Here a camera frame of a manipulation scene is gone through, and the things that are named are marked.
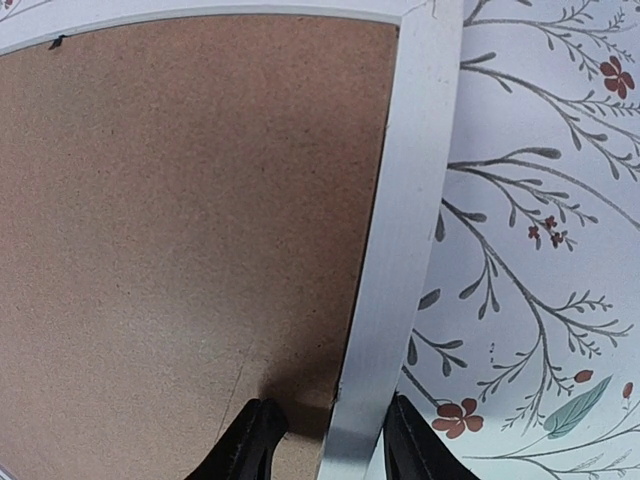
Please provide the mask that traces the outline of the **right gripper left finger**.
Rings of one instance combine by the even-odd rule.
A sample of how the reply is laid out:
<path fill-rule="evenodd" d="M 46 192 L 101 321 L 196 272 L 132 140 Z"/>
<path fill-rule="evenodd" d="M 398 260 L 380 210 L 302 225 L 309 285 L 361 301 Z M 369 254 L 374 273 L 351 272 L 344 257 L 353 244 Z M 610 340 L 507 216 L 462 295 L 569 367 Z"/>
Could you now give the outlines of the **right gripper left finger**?
<path fill-rule="evenodd" d="M 288 427 L 275 400 L 249 400 L 185 480 L 270 479 L 275 450 Z"/>

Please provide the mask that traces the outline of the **white picture frame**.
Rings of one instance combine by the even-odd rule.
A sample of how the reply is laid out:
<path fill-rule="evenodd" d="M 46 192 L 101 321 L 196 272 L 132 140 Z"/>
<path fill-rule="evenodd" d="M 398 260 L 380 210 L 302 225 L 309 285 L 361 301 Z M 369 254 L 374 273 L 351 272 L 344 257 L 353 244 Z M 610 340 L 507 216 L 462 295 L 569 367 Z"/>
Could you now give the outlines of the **white picture frame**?
<path fill-rule="evenodd" d="M 365 258 L 318 475 L 362 479 L 404 362 L 436 229 L 452 136 L 460 1 L 19 1 L 9 54 L 62 35 L 204 15 L 290 14 L 394 24 L 397 58 Z"/>

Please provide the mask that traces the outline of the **brown frame backing board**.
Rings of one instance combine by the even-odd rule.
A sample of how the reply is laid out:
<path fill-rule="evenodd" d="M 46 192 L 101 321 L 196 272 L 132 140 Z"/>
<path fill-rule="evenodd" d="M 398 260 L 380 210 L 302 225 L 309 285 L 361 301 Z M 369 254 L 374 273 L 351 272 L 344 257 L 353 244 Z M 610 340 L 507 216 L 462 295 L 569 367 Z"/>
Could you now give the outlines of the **brown frame backing board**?
<path fill-rule="evenodd" d="M 181 479 L 243 404 L 312 479 L 360 273 L 397 31 L 139 24 L 1 60 L 1 464 Z"/>

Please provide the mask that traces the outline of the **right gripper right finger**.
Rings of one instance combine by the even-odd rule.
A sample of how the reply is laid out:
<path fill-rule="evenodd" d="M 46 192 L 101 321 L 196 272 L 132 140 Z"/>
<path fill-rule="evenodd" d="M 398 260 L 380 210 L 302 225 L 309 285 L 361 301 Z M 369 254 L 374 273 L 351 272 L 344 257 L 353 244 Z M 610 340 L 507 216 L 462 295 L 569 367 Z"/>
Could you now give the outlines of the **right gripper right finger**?
<path fill-rule="evenodd" d="M 384 463 L 390 480 L 478 480 L 459 462 L 411 401 L 395 394 L 383 425 Z"/>

